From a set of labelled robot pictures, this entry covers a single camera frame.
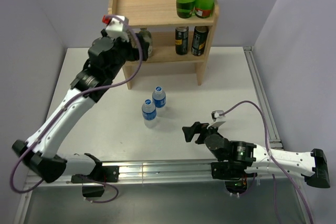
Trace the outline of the water bottle blue label front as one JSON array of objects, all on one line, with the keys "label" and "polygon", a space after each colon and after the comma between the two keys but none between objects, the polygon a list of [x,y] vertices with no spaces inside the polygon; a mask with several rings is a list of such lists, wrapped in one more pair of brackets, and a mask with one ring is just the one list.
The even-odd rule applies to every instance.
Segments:
[{"label": "water bottle blue label front", "polygon": [[156,107],[150,99],[146,99],[142,105],[142,115],[144,124],[148,128],[153,128],[156,125]]}]

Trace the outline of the clear glass bottle right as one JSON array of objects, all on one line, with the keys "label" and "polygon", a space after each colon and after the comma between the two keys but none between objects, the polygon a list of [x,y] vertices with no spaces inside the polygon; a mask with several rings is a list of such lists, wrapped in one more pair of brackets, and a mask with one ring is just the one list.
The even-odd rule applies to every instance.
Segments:
[{"label": "clear glass bottle right", "polygon": [[152,40],[152,35],[150,33],[150,31],[147,28],[141,28],[139,31],[139,34],[142,35],[143,39],[145,42],[147,42],[149,44],[148,47],[148,57],[152,57],[152,53],[153,53],[153,40]]}]

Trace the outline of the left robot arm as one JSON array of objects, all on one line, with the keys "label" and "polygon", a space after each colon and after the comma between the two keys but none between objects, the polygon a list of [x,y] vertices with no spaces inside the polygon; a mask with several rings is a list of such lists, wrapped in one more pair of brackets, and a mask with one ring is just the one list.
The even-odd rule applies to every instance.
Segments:
[{"label": "left robot arm", "polygon": [[76,75],[61,104],[27,140],[16,140],[13,151],[42,181],[52,183],[62,175],[84,175],[91,182],[102,176],[102,162],[89,153],[61,157],[58,150],[80,118],[111,88],[128,61],[146,61],[149,43],[140,33],[125,38],[102,31],[88,50],[88,59]]}]

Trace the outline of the wooden two-tier shelf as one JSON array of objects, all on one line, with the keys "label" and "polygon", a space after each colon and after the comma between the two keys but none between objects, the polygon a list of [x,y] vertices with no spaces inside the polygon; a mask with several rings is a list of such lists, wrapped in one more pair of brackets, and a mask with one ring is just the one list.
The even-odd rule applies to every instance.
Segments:
[{"label": "wooden two-tier shelf", "polygon": [[[215,35],[219,18],[219,5],[216,3],[209,18],[202,19],[196,16],[183,19],[176,13],[176,0],[109,0],[108,14],[125,16],[129,19],[132,28],[157,28],[152,33],[153,56],[145,64],[158,65],[164,63],[193,63],[195,66],[198,85],[204,79],[208,56]],[[188,52],[178,55],[175,52],[175,32],[164,31],[164,28],[187,26],[205,26],[208,29],[205,51],[200,56]]]}]

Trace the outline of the aluminium front rail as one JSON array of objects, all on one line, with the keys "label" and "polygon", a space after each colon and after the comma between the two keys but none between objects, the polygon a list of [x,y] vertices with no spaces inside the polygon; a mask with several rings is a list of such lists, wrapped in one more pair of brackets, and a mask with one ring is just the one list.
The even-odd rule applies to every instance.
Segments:
[{"label": "aluminium front rail", "polygon": [[[208,182],[212,180],[211,163],[214,159],[103,162],[98,166],[119,166],[119,179],[111,184],[155,184]],[[70,182],[73,175],[90,175],[95,168],[94,161],[87,157],[68,157],[65,171],[58,174],[54,168],[44,168],[48,174],[57,177],[53,182],[42,182],[41,187],[80,185]]]}]

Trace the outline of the dark beverage can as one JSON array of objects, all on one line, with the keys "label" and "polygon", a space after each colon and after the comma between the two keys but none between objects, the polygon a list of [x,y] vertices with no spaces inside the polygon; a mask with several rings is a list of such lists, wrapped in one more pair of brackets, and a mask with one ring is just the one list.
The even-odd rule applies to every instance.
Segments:
[{"label": "dark beverage can", "polygon": [[188,51],[188,27],[176,27],[175,29],[175,51],[178,55],[185,55]]},{"label": "dark beverage can", "polygon": [[208,35],[207,26],[196,26],[194,28],[191,53],[194,56],[200,56],[204,53],[205,44]]}]

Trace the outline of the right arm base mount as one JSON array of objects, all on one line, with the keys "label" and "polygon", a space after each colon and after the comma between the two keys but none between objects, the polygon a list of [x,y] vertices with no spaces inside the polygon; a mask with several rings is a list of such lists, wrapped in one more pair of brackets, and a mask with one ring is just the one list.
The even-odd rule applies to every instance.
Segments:
[{"label": "right arm base mount", "polygon": [[229,196],[239,199],[249,192],[257,177],[256,173],[247,173],[246,168],[241,163],[212,162],[212,179],[223,180]]}]

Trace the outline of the water bottle blue label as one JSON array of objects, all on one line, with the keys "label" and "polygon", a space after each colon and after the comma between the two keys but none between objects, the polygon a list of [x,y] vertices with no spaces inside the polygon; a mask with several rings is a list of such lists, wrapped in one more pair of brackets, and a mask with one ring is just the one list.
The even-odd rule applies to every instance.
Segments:
[{"label": "water bottle blue label", "polygon": [[153,128],[156,125],[156,107],[150,99],[146,99],[142,105],[142,115],[144,124],[148,128]]},{"label": "water bottle blue label", "polygon": [[156,107],[157,116],[163,116],[166,109],[166,93],[161,86],[154,89],[152,101]]}]

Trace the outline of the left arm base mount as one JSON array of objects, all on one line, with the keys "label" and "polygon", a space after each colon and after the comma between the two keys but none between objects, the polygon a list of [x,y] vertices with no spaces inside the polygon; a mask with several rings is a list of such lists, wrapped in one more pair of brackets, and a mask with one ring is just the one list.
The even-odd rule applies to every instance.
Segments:
[{"label": "left arm base mount", "polygon": [[99,198],[108,187],[106,184],[116,183],[119,179],[119,166],[101,166],[90,175],[73,175],[72,184],[82,184],[82,195],[89,199]]}]

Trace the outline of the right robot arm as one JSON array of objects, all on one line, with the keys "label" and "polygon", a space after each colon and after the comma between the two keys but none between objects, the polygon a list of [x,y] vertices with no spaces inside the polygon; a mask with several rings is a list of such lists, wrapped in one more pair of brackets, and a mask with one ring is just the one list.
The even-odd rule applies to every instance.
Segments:
[{"label": "right robot arm", "polygon": [[186,142],[198,135],[196,144],[204,144],[215,156],[211,163],[212,177],[236,180],[264,174],[288,174],[303,178],[315,188],[330,188],[327,159],[323,150],[309,152],[266,150],[264,146],[243,141],[230,141],[218,132],[218,127],[195,122],[182,128]]}]

